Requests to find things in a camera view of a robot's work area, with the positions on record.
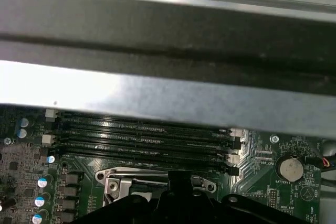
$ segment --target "screw hole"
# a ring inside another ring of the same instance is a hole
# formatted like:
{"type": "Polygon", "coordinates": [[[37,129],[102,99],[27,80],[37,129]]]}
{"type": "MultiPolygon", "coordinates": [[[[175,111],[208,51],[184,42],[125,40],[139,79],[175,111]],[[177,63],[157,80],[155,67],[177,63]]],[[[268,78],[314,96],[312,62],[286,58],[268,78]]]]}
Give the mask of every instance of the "screw hole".
{"type": "Polygon", "coordinates": [[[215,187],[213,185],[208,185],[208,191],[213,191],[215,187]]]}
{"type": "Polygon", "coordinates": [[[103,173],[99,173],[99,174],[97,175],[97,178],[98,178],[99,180],[102,180],[102,179],[104,178],[104,174],[103,174],[103,173]]]}

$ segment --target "metal bar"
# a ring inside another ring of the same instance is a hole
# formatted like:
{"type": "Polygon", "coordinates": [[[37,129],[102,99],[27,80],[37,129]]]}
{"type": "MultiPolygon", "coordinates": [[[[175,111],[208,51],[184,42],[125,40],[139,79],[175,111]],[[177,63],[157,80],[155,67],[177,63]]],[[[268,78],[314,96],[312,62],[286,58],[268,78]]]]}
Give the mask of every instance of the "metal bar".
{"type": "Polygon", "coordinates": [[[324,95],[9,61],[0,62],[0,90],[0,103],[336,136],[336,98],[324,95]]]}

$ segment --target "green circuit board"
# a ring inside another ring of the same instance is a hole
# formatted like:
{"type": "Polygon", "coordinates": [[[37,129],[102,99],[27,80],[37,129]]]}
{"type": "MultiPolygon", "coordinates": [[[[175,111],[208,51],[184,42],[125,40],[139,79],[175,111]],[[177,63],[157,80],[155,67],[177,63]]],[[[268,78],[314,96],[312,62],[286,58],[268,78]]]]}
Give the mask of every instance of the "green circuit board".
{"type": "MultiPolygon", "coordinates": [[[[306,138],[250,130],[241,132],[241,136],[236,137],[230,136],[225,128],[149,121],[135,123],[134,120],[64,111],[58,112],[55,122],[49,122],[42,109],[3,107],[0,109],[0,168],[3,171],[0,197],[15,197],[17,204],[0,216],[0,222],[28,224],[41,210],[48,213],[45,223],[61,224],[84,216],[103,206],[104,186],[96,181],[95,173],[122,166],[190,170],[216,183],[217,191],[209,195],[212,198],[221,200],[230,193],[240,194],[309,223],[318,223],[321,171],[303,165],[302,178],[288,182],[279,176],[276,168],[279,159],[286,155],[314,156],[306,138]],[[29,130],[32,131],[30,137],[17,137],[22,117],[34,120],[29,130]],[[58,140],[46,147],[41,143],[46,134],[53,134],[58,140]],[[278,137],[277,143],[270,141],[274,135],[278,137]],[[11,145],[4,144],[4,138],[8,136],[13,139],[11,145]],[[115,145],[128,141],[130,137],[137,142],[136,147],[118,147],[118,151],[113,152],[115,145]],[[178,153],[179,156],[174,150],[176,146],[182,152],[178,153]],[[50,152],[57,148],[64,150],[55,155],[57,159],[54,162],[48,162],[46,149],[50,152]],[[196,154],[199,148],[204,153],[196,154]],[[239,168],[239,176],[231,176],[217,166],[220,163],[222,167],[224,163],[216,153],[234,148],[240,157],[235,165],[239,168]],[[158,153],[164,156],[157,158],[158,153]],[[66,197],[61,191],[65,185],[62,176],[69,174],[76,177],[71,185],[76,188],[76,193],[66,197]],[[37,180],[45,175],[54,179],[47,188],[38,188],[37,180]],[[37,207],[34,200],[43,193],[50,194],[50,200],[43,207],[37,207]],[[75,202],[74,207],[64,209],[60,202],[65,199],[75,202]]],[[[319,150],[321,140],[312,140],[319,150]]]]}
{"type": "MultiPolygon", "coordinates": [[[[318,223],[320,205],[320,169],[305,165],[300,180],[288,182],[281,179],[275,169],[284,155],[314,156],[302,136],[277,134],[279,142],[270,142],[269,133],[249,132],[249,141],[240,151],[243,157],[239,177],[229,177],[231,193],[294,215],[310,223],[318,223]]],[[[315,140],[319,150],[321,141],[315,140]]]]}

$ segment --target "surface-mount component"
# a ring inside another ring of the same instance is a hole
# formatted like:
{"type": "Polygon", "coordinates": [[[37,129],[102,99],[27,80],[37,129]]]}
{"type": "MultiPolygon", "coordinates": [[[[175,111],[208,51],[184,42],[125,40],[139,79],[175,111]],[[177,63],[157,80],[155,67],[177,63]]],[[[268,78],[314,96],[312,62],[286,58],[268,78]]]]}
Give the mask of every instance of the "surface-mount component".
{"type": "Polygon", "coordinates": [[[79,176],[78,174],[61,174],[60,179],[64,180],[66,184],[77,184],[79,176]]]}
{"type": "Polygon", "coordinates": [[[10,170],[17,170],[17,169],[18,169],[18,166],[19,166],[19,163],[18,163],[18,162],[10,162],[10,164],[9,164],[9,169],[10,169],[10,170]]]}
{"type": "Polygon", "coordinates": [[[57,199],[57,203],[62,205],[62,209],[74,209],[76,201],[72,199],[57,199]]]}
{"type": "Polygon", "coordinates": [[[26,189],[25,191],[24,191],[24,196],[25,197],[32,197],[34,195],[34,190],[33,189],[26,189]]]}
{"type": "Polygon", "coordinates": [[[64,196],[67,197],[67,196],[76,196],[78,190],[76,187],[59,186],[58,191],[63,193],[64,196]]]}
{"type": "Polygon", "coordinates": [[[75,214],[72,212],[57,211],[56,216],[60,218],[61,222],[72,222],[75,219],[75,214]]]}

